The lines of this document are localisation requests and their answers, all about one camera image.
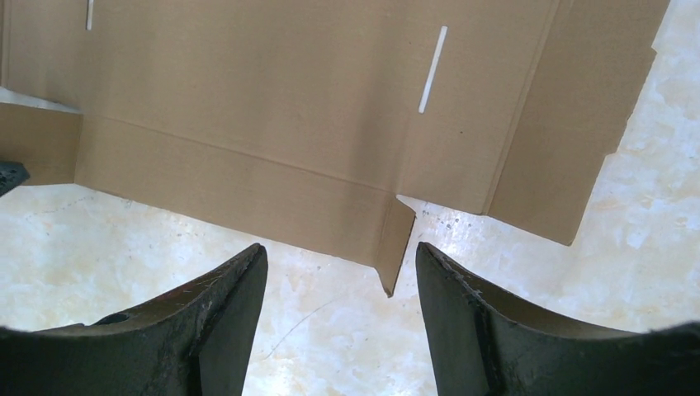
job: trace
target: curved metal edge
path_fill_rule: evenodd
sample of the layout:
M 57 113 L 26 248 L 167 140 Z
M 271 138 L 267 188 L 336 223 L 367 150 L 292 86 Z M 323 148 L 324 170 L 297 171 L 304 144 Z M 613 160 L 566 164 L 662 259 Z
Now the curved metal edge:
M 266 283 L 267 253 L 255 244 L 92 326 L 0 328 L 0 394 L 208 394 L 212 383 L 240 394 Z M 205 378 L 207 348 L 229 352 L 226 376 Z
M 602 337 L 609 329 L 584 323 L 594 330 L 586 337 L 575 319 L 532 310 L 524 304 L 534 304 L 513 299 L 426 243 L 416 266 L 440 394 L 683 394 L 700 386 L 700 323 L 625 336 L 613 330 L 611 337 Z M 492 299 L 521 317 L 534 312 L 537 320 L 574 321 L 579 332 L 562 337 L 523 326 L 486 303 Z

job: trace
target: white marble floor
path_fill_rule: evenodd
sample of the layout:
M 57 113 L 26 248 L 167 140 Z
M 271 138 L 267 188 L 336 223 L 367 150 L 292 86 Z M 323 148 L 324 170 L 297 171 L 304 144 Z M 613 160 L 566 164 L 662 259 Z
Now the white marble floor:
M 572 247 L 407 199 L 419 214 L 409 251 L 429 241 L 593 323 L 700 320 L 700 0 L 673 2 L 655 47 Z M 411 253 L 387 299 L 372 269 L 80 186 L 20 187 L 0 204 L 2 325 L 93 323 L 262 242 L 270 272 L 245 394 L 435 394 Z

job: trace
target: cardboard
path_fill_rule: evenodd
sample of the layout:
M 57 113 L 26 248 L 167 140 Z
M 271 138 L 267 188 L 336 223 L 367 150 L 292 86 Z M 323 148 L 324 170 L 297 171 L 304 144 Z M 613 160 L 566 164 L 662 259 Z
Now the cardboard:
M 668 6 L 89 3 L 5 0 L 3 84 L 84 113 L 73 161 L 51 166 L 373 266 L 389 295 L 414 220 L 397 194 L 572 242 Z

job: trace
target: scratch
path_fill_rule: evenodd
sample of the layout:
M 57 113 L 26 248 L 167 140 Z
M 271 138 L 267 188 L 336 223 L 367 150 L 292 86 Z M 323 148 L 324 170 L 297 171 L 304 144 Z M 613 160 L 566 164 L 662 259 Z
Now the scratch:
M 286 332 L 286 334 L 284 335 L 284 337 L 282 337 L 282 339 L 272 348 L 272 350 L 270 351 L 270 353 L 268 353 L 267 356 L 265 356 L 265 359 L 263 359 L 263 360 L 266 361 L 267 358 L 269 358 L 270 356 L 272 356 L 272 354 L 275 353 L 275 351 L 277 350 L 277 348 L 284 342 L 284 340 L 291 334 L 291 332 L 293 332 L 296 328 L 298 328 L 299 325 L 301 325 L 304 321 L 306 321 L 306 319 L 310 318 L 311 315 L 313 315 L 313 314 L 319 312 L 321 309 L 325 308 L 326 306 L 331 305 L 332 303 L 338 301 L 338 300 L 341 299 L 342 297 L 344 297 L 344 295 L 342 295 L 342 296 L 340 296 L 340 297 L 338 297 L 338 298 L 336 298 L 336 299 L 331 299 L 328 303 L 321 305 L 321 306 L 318 307 L 317 309 L 314 309 L 313 311 L 311 311 L 311 313 L 309 313 L 308 315 L 304 316 L 297 324 L 294 325 L 293 328 L 289 329 L 289 331 Z

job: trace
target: black metal blade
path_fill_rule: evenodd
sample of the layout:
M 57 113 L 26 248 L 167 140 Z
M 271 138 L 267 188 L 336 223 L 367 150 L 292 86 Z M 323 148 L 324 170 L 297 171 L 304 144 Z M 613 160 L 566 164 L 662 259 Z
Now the black metal blade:
M 0 196 L 4 196 L 15 187 L 29 179 L 29 172 L 21 163 L 0 161 Z

